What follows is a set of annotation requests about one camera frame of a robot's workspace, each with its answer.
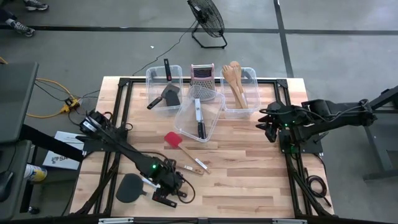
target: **gray floor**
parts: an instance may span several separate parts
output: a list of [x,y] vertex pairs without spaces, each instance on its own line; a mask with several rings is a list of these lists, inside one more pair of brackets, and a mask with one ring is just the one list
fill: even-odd
[[[272,0],[214,0],[226,28],[278,28]],[[193,16],[184,0],[49,0],[50,10],[26,13],[20,1],[7,6],[28,25],[187,28]],[[397,30],[398,1],[280,0],[286,29]],[[39,77],[56,80],[76,95],[97,90],[105,75],[129,75],[178,41],[179,32],[38,31],[34,38],[0,30],[0,56],[9,62],[37,61]],[[219,43],[206,34],[207,44]],[[259,77],[286,77],[279,34],[227,33],[225,50],[205,50],[187,34],[170,53],[170,63],[188,75],[191,63],[215,63],[216,71],[231,60],[252,67]],[[398,85],[398,35],[287,35],[294,77],[305,79],[310,99],[335,102],[377,97]],[[162,65],[158,61],[151,66]],[[29,112],[51,114],[61,106],[35,89]],[[86,101],[93,108],[94,101]],[[81,119],[77,114],[73,119]],[[77,132],[62,115],[27,118],[26,123],[48,134]],[[363,128],[332,131],[323,141],[329,191],[337,215],[345,218],[398,222],[398,179],[365,183],[364,174],[379,169]],[[35,203],[40,216],[59,215],[70,194],[69,185],[48,184]]]

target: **cheese grater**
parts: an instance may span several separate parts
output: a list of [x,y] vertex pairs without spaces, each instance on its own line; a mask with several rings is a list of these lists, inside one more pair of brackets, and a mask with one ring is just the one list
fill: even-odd
[[[191,85],[202,86],[213,91],[216,91],[214,81],[214,64],[211,65],[191,65]],[[196,91],[194,98],[199,98],[201,101],[211,100],[216,95],[214,92]]]

